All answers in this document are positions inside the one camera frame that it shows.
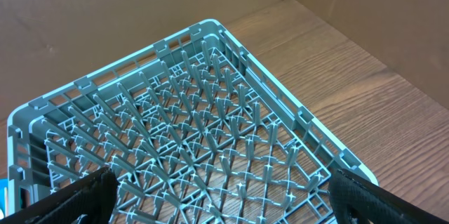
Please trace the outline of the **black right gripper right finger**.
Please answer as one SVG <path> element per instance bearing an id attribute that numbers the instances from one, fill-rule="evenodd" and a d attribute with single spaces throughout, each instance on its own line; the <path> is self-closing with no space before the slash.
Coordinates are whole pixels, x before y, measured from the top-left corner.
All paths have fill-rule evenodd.
<path id="1" fill-rule="evenodd" d="M 328 191 L 339 224 L 448 224 L 347 169 L 333 171 Z"/>

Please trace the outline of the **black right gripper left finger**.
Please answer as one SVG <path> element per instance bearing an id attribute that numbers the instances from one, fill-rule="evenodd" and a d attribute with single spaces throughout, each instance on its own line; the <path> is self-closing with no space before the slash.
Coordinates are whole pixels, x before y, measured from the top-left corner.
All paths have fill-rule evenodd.
<path id="1" fill-rule="evenodd" d="M 108 223 L 116 204 L 118 185 L 114 172 L 103 167 L 1 222 Z"/>

